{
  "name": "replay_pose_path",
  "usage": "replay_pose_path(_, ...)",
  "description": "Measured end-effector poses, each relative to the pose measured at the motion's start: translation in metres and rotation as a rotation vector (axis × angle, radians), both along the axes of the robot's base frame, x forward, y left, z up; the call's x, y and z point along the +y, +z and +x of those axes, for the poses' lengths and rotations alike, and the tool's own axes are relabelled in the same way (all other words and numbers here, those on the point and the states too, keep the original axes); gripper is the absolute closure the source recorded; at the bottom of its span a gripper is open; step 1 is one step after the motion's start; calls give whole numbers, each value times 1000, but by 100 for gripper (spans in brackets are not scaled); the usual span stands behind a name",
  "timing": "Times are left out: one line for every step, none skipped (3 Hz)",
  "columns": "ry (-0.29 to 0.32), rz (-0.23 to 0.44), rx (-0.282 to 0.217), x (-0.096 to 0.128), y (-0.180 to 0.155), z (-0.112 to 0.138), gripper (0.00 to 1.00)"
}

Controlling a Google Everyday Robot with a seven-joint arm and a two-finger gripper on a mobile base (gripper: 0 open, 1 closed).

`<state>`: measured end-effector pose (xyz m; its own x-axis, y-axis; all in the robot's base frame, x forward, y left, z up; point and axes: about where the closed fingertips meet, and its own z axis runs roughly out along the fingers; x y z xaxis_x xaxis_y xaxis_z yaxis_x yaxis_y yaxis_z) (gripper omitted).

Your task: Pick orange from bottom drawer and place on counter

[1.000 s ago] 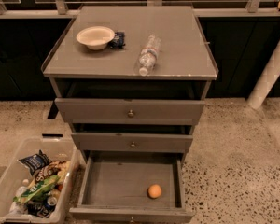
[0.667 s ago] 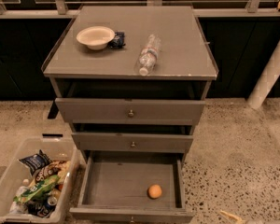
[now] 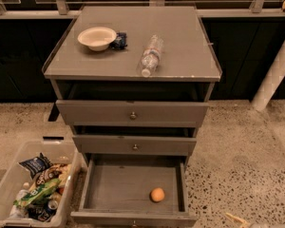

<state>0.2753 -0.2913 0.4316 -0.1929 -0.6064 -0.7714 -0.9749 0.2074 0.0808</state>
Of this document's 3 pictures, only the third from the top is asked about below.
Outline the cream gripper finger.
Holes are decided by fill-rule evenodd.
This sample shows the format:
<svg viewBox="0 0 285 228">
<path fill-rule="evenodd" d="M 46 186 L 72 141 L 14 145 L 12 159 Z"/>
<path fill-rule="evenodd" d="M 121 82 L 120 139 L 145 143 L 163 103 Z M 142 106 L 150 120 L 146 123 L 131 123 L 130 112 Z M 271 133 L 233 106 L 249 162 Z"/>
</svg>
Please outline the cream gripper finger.
<svg viewBox="0 0 285 228">
<path fill-rule="evenodd" d="M 238 226 L 238 228 L 249 228 L 250 227 L 250 223 L 248 221 L 246 221 L 243 218 L 234 216 L 230 213 L 226 213 L 225 216 L 231 221 L 233 222 L 235 225 Z"/>
</svg>

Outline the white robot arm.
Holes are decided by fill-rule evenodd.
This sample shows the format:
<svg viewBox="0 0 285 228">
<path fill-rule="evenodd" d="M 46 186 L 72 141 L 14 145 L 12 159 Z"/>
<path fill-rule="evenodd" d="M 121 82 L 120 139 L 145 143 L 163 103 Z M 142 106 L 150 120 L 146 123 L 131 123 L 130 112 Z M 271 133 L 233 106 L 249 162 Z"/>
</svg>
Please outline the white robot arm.
<svg viewBox="0 0 285 228">
<path fill-rule="evenodd" d="M 255 223 L 249 222 L 244 218 L 240 218 L 234 216 L 230 213 L 226 213 L 225 217 L 227 217 L 231 222 L 238 226 L 238 228 L 285 228 L 285 224 L 268 224 L 268 223 Z"/>
</svg>

